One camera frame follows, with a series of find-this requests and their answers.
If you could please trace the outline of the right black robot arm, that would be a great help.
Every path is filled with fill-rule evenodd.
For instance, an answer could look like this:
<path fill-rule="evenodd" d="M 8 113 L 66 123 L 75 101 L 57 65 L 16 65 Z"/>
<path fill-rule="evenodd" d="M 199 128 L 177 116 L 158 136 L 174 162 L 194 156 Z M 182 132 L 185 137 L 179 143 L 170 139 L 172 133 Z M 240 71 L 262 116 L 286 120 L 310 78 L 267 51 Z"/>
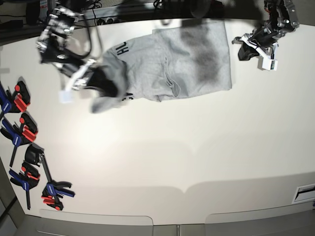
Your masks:
<path fill-rule="evenodd" d="M 110 81 L 98 65 L 99 57 L 92 57 L 91 28 L 85 15 L 88 0 L 59 0 L 49 14 L 47 24 L 36 42 L 41 63 L 52 64 L 69 78 L 64 93 L 73 90 L 94 89 L 105 97 L 118 96 L 118 87 Z M 89 49 L 77 54 L 68 48 L 76 23 L 82 20 L 87 32 Z"/>

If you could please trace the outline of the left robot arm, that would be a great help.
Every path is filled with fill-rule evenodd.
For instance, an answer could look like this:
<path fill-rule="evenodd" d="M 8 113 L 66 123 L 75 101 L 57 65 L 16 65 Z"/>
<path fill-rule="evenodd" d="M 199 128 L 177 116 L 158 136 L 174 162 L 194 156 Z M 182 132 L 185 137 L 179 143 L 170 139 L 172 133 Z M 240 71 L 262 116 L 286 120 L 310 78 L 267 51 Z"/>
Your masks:
<path fill-rule="evenodd" d="M 253 57 L 267 56 L 275 58 L 278 41 L 299 27 L 296 7 L 291 0 L 265 0 L 264 9 L 269 19 L 256 27 L 251 33 L 234 38 L 241 43 L 238 52 L 240 61 L 249 61 Z"/>

